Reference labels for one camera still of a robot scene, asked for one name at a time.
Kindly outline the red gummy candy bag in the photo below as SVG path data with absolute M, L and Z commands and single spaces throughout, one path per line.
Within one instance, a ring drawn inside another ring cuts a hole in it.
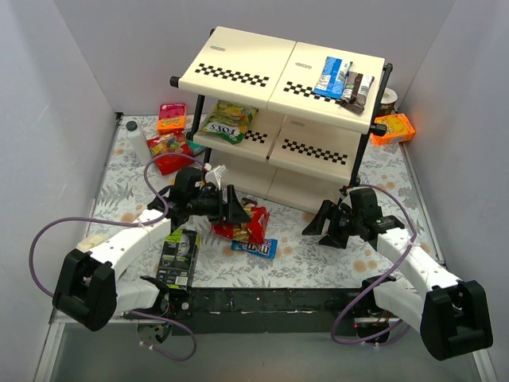
M 169 175 L 193 164 L 193 153 L 185 135 L 180 132 L 159 135 L 147 141 L 152 157 L 158 157 L 155 165 L 161 175 Z

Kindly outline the green Fox's candy bag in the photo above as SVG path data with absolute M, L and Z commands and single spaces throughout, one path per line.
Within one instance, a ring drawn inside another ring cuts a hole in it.
M 257 113 L 256 107 L 219 100 L 200 130 L 235 145 L 243 141 Z

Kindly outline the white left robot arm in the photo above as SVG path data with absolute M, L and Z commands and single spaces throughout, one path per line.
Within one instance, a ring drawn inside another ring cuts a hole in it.
M 168 286 L 150 276 L 130 283 L 119 278 L 145 250 L 191 216 L 205 216 L 213 224 L 250 222 L 235 187 L 221 186 L 226 172 L 224 165 L 183 168 L 130 227 L 91 249 L 70 251 L 53 293 L 53 307 L 91 331 L 102 329 L 119 314 L 164 316 L 169 310 Z

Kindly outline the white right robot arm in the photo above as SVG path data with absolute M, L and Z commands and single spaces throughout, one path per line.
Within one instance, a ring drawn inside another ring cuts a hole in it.
M 340 249 L 358 236 L 393 263 L 384 274 L 364 281 L 339 312 L 331 328 L 332 340 L 348 344 L 336 331 L 352 310 L 379 310 L 418 331 L 429 354 L 439 361 L 490 348 L 493 334 L 484 288 L 449 272 L 417 246 L 410 218 L 400 221 L 383 215 L 378 191 L 374 185 L 343 188 L 338 202 L 323 201 L 302 232 Z

